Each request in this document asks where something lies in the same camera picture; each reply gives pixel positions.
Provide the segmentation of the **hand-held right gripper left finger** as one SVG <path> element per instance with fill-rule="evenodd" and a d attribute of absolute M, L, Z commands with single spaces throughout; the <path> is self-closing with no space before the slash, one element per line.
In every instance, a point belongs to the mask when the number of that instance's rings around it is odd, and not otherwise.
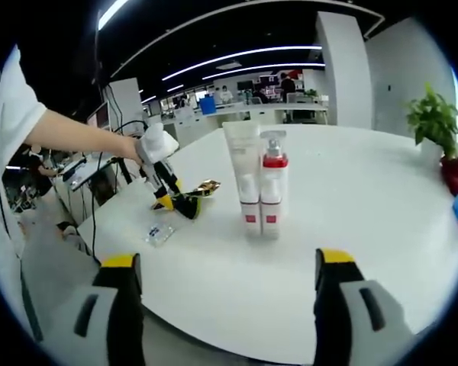
<path fill-rule="evenodd" d="M 58 365 L 144 365 L 141 294 L 139 254 L 103 260 L 56 310 L 41 346 Z"/>

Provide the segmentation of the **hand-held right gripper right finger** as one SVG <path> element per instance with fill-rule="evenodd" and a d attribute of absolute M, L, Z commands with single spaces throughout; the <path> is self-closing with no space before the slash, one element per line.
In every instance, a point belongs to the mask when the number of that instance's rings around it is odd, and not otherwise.
<path fill-rule="evenodd" d="M 315 253 L 315 365 L 391 365 L 414 341 L 402 305 L 354 258 L 337 249 Z"/>

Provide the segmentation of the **person's left hand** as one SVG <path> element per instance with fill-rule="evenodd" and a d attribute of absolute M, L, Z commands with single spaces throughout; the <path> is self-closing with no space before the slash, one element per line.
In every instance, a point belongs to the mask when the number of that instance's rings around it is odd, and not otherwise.
<path fill-rule="evenodd" d="M 137 139 L 129 136 L 118 137 L 116 156 L 135 161 L 138 165 L 142 165 L 142 159 L 139 157 L 137 150 Z"/>

